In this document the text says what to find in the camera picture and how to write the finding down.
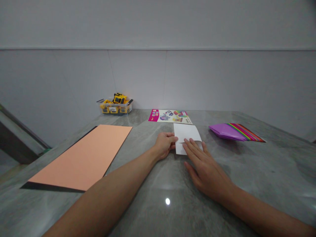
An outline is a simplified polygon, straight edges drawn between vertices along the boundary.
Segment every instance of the peach paper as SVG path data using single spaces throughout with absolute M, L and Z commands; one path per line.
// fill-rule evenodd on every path
M 103 177 L 131 129 L 97 126 L 29 181 L 87 191 Z

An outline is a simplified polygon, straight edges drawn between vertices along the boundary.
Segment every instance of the white paper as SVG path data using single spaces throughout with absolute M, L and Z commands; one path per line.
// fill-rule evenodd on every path
M 184 139 L 186 138 L 189 140 L 192 138 L 197 145 L 202 150 L 202 139 L 200 134 L 198 133 L 198 129 L 194 125 L 188 125 L 188 124 L 181 124 L 181 123 L 174 123 L 173 124 L 174 129 L 174 135 L 179 138 L 179 140 L 175 143 L 175 151 L 178 155 L 186 155 L 183 148 Z

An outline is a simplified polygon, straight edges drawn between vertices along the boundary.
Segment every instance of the floor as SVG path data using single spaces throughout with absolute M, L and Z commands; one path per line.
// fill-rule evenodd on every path
M 5 172 L 4 174 L 0 175 L 0 184 L 6 182 L 7 180 L 9 180 L 13 176 L 15 176 L 17 173 L 19 173 L 22 169 L 24 169 L 27 166 L 28 165 L 20 165 L 19 164 L 19 165 L 13 167 L 12 169 L 10 169 L 9 171 Z
M 0 184 L 9 180 L 27 165 L 21 165 L 7 153 L 0 149 Z

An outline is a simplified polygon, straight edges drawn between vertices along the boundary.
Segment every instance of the left hand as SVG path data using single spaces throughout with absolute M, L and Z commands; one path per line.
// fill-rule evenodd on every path
M 178 140 L 172 132 L 162 132 L 158 134 L 155 145 L 152 147 L 156 152 L 158 160 L 167 157 L 171 149 L 175 149 L 175 142 Z

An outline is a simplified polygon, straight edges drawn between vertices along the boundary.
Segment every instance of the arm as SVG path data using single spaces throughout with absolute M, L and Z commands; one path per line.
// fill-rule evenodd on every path
M 201 192 L 226 207 L 262 236 L 316 236 L 313 227 L 273 208 L 238 188 L 208 152 L 190 139 L 183 145 L 195 169 L 185 166 Z
M 150 170 L 175 148 L 176 141 L 174 133 L 160 133 L 151 149 L 96 182 L 43 236 L 107 234 L 129 206 Z

